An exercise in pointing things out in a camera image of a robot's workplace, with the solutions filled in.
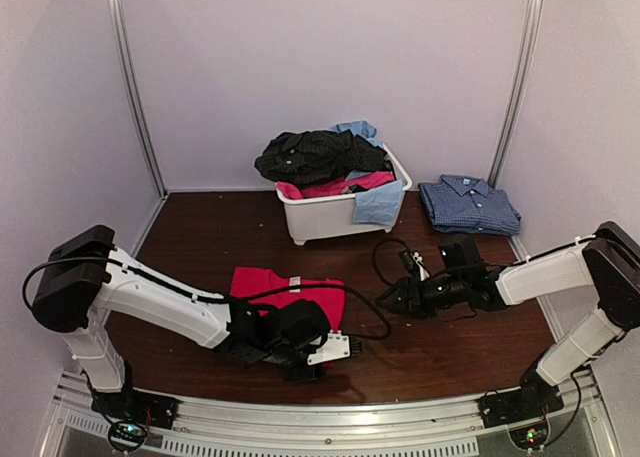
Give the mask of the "red t-shirt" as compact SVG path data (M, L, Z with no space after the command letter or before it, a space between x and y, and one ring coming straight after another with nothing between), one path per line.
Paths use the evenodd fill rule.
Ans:
M284 340L296 348L320 346L328 333L342 333L345 303L340 281L283 278L272 270L240 267L231 283L226 330L228 337L261 345Z

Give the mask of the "black striped shirt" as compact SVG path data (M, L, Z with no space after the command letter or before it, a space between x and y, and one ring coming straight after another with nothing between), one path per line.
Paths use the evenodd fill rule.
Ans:
M350 130L284 132L272 139L254 167L265 179L297 187L322 184L353 171L387 169L387 152Z

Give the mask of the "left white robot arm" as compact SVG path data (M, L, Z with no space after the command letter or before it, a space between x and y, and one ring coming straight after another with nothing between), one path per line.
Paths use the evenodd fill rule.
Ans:
M95 225L51 251L30 270L22 299L35 320L63 336L95 397L123 421L137 419L144 401L133 391L130 365L115 350L98 312L132 316L247 365L282 367L288 381L307 382L324 368L309 358L328 341L321 307L299 300L283 308L210 293L159 273Z

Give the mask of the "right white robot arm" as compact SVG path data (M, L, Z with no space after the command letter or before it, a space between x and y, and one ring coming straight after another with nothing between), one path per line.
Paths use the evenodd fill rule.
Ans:
M592 287L598 295L596 307L522 376L512 400L519 417L535 417L561 382L639 326L639 245L612 221L589 236L511 264L484 261L470 235L454 235L439 253L444 268L428 275L417 254L405 252L407 276L391 284L377 306L430 318L461 303L496 312L574 288Z

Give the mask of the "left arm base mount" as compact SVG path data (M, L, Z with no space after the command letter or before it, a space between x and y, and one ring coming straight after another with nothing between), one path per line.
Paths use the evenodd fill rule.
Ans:
M177 414L175 398L133 390L131 394L100 393L92 397L91 409L115 420L171 430Z

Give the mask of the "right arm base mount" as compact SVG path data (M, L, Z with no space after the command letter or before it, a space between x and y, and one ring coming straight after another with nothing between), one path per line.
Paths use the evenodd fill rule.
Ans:
M493 428L543 418L562 410L564 401L557 388L541 395L517 388L504 392L490 390L477 400L477 406L484 427Z

